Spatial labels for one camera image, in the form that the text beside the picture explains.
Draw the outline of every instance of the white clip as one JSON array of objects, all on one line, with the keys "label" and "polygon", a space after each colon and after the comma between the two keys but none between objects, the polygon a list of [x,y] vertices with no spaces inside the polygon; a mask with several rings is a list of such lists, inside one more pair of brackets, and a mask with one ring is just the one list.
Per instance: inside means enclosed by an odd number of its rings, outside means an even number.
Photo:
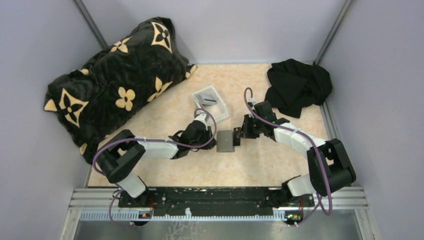
[{"label": "white clip", "polygon": [[293,136],[300,130],[300,128],[296,128],[294,131],[290,133],[290,147],[293,148]]}]

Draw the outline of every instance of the gray floor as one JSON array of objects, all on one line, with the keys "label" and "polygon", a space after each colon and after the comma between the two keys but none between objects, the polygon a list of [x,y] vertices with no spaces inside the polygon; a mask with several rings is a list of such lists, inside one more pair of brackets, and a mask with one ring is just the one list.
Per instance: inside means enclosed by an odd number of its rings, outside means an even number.
[{"label": "gray floor", "polygon": [[317,211],[299,228],[282,227],[282,222],[149,222],[123,229],[109,221],[80,221],[76,240],[360,240],[353,210],[334,211],[325,216]]}]

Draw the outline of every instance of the cable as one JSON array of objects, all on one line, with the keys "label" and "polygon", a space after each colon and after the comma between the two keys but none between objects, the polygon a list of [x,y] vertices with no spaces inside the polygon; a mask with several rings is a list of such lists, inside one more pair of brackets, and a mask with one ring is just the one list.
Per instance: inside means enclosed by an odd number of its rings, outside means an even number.
[{"label": "cable", "polygon": [[[200,148],[203,148],[204,146],[206,146],[210,142],[212,142],[212,140],[215,138],[215,135],[217,134],[218,128],[217,128],[217,122],[215,121],[214,116],[212,116],[212,114],[210,112],[206,111],[203,108],[196,108],[194,110],[194,117],[197,117],[197,112],[198,111],[205,112],[210,117],[210,119],[212,119],[213,126],[215,128],[214,131],[213,131],[212,137],[206,143],[204,143],[202,145],[188,145],[188,144],[184,144],[184,143],[180,143],[180,142],[176,142],[176,141],[167,141],[167,140],[164,140],[164,139],[147,139],[147,138],[125,138],[125,139],[120,139],[120,140],[111,142],[111,143],[107,144],[106,146],[103,146],[99,151],[97,151],[97,153],[94,155],[94,158],[93,158],[93,161],[92,161],[92,164],[91,164],[92,167],[94,168],[94,170],[96,172],[98,172],[99,174],[101,174],[101,175],[104,176],[103,172],[100,169],[97,168],[97,165],[96,165],[97,158],[100,156],[100,154],[102,154],[104,151],[106,151],[106,149],[108,149],[110,147],[113,147],[115,145],[121,144],[121,143],[125,143],[125,142],[140,141],[140,142],[155,142],[155,143],[171,143],[171,144],[175,144],[175,145],[179,145],[179,146],[183,146],[183,147],[191,148],[191,149],[200,149]],[[113,196],[112,202],[110,203],[110,206],[109,206],[109,219],[110,219],[110,221],[112,221],[113,224],[115,224],[116,226],[118,226],[120,228],[125,228],[125,229],[132,228],[133,225],[123,226],[123,225],[118,224],[112,218],[112,206],[113,206],[115,200],[118,198],[118,196],[124,191],[124,189],[119,184],[117,184],[117,183],[115,183],[115,184],[116,184],[116,186],[118,186],[119,191],[118,191],[118,193],[115,196]]]},{"label": "cable", "polygon": [[[270,126],[273,126],[273,127],[275,127],[275,128],[281,128],[281,129],[284,129],[284,130],[287,130],[287,131],[290,131],[290,132],[295,131],[295,129],[292,129],[292,128],[289,128],[289,127],[286,127],[286,126],[281,126],[281,125],[278,125],[278,124],[272,123],[272,122],[270,122],[270,121],[267,121],[267,120],[263,119],[263,118],[262,118],[262,117],[260,117],[259,115],[257,115],[257,114],[256,114],[256,113],[252,110],[252,108],[249,106],[248,99],[247,99],[247,97],[246,97],[246,93],[247,93],[248,91],[250,91],[250,99],[252,99],[252,98],[253,98],[253,90],[252,90],[250,87],[246,87],[246,89],[244,90],[244,103],[246,104],[246,107],[247,107],[247,109],[249,110],[249,112],[250,112],[253,116],[255,116],[255,118],[257,118],[257,119],[261,120],[262,122],[264,122],[264,123],[266,123],[266,124],[268,124],[268,125],[270,125]],[[299,135],[303,136],[305,139],[307,139],[307,140],[310,142],[310,144],[312,145],[313,150],[315,151],[316,157],[317,157],[317,159],[318,159],[319,168],[320,168],[321,172],[322,172],[322,173],[326,173],[326,169],[325,169],[325,167],[324,167],[323,159],[321,158],[321,154],[320,154],[320,152],[318,151],[318,147],[315,145],[315,142],[312,140],[312,138],[311,138],[311,137],[309,137],[306,133],[304,133],[304,132],[302,132],[302,131],[298,131],[298,132],[297,132],[297,134],[299,134]],[[314,208],[314,209],[313,209],[313,210],[312,210],[312,211],[308,214],[308,216],[306,216],[306,217],[303,219],[303,221],[302,221],[302,222],[298,223],[297,225],[292,225],[292,226],[294,226],[294,227],[298,227],[298,226],[300,226],[302,223],[304,223],[306,220],[308,220],[308,219],[311,217],[311,215],[315,212],[315,210],[317,210],[318,206],[320,206],[320,207],[321,207],[321,209],[322,209],[322,211],[324,212],[324,214],[325,214],[325,215],[330,216],[330,215],[332,214],[332,212],[333,212],[333,200],[332,200],[332,196],[331,196],[331,190],[330,190],[329,179],[328,179],[328,178],[327,178],[327,176],[326,176],[326,175],[324,175],[324,174],[323,174],[323,179],[324,179],[325,190],[326,190],[327,195],[328,195],[328,210],[326,210],[326,209],[324,208],[323,203],[321,202],[322,196],[321,196],[321,195],[319,195],[319,194],[317,193],[317,194],[316,194],[316,197],[318,198],[318,204],[315,206],[315,208]]]}]

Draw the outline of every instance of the folded black garment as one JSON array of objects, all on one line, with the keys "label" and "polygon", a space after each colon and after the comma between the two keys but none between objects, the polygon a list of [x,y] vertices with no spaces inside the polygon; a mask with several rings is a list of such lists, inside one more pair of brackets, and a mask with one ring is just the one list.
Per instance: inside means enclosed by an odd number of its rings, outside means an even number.
[{"label": "folded black garment", "polygon": [[333,90],[328,71],[294,59],[273,63],[268,79],[271,87],[265,101],[280,113],[295,118],[301,117],[303,107],[324,104]]},{"label": "folded black garment", "polygon": [[44,110],[57,115],[91,164],[106,135],[196,70],[188,63],[177,50],[171,20],[151,18],[94,55],[81,70],[50,83]]}]

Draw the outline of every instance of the yellow flower pattern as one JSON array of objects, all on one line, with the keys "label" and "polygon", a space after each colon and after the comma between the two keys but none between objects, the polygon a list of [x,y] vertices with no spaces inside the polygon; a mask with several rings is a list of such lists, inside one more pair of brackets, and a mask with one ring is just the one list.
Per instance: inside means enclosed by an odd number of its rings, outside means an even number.
[{"label": "yellow flower pattern", "polygon": [[121,109],[125,108],[125,110],[127,110],[128,112],[131,111],[131,109],[133,109],[132,100],[136,98],[136,93],[132,89],[128,89],[128,91],[125,91],[125,88],[120,86],[118,89],[118,94],[121,98],[116,100],[116,106]]},{"label": "yellow flower pattern", "polygon": [[111,53],[111,52],[115,52],[117,49],[119,50],[119,51],[121,51],[121,52],[123,52],[123,53],[128,53],[128,47],[127,47],[127,45],[125,45],[125,43],[128,41],[128,40],[130,40],[130,38],[131,38],[131,36],[130,37],[128,37],[128,38],[125,38],[124,40],[122,40],[122,41],[118,41],[117,43],[115,43],[114,44],[114,47],[112,47],[112,49],[110,50],[110,52],[109,53]]},{"label": "yellow flower pattern", "polygon": [[162,80],[159,79],[159,77],[156,77],[156,82],[154,84],[154,87],[156,88],[156,92],[153,93],[148,99],[147,102],[151,102],[153,101],[153,99],[159,97],[159,95],[161,95],[173,82],[167,82],[165,84],[162,85]]}]

